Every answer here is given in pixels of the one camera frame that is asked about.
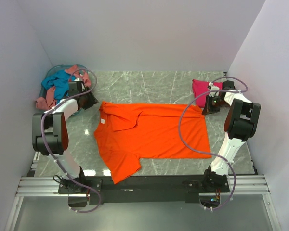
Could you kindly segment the orange t-shirt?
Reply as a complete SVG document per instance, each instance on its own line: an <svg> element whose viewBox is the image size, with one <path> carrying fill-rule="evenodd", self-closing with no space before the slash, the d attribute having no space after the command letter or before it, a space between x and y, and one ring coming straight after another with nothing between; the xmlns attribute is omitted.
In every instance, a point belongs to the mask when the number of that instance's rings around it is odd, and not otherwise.
<svg viewBox="0 0 289 231"><path fill-rule="evenodd" d="M197 105L102 102L99 111L94 136L115 184L138 172L142 158L211 157Z"/></svg>

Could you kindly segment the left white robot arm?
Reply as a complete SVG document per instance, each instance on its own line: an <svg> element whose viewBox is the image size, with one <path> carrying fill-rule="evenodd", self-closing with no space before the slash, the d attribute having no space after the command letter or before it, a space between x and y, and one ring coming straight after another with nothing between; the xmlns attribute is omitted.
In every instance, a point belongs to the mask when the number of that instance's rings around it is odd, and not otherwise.
<svg viewBox="0 0 289 231"><path fill-rule="evenodd" d="M82 167L68 151L66 121L80 109L86 110L97 103L92 89L76 79L68 83L68 90L58 104L32 118L33 149L57 164L62 173L59 184L73 193L82 193L88 187Z"/></svg>

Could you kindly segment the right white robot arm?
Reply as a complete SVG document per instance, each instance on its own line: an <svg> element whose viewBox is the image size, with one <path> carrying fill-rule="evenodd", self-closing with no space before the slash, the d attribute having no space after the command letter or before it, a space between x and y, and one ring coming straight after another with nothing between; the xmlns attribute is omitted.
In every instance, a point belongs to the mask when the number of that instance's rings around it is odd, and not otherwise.
<svg viewBox="0 0 289 231"><path fill-rule="evenodd" d="M233 81L225 81L222 87L208 84L209 94L203 109L203 115L220 111L222 106L230 106L224 123L225 137L218 151L218 155L204 172L202 188L207 192L227 192L227 175L229 165L246 141L253 137L261 110L261 105L248 100L242 92L237 90Z"/></svg>

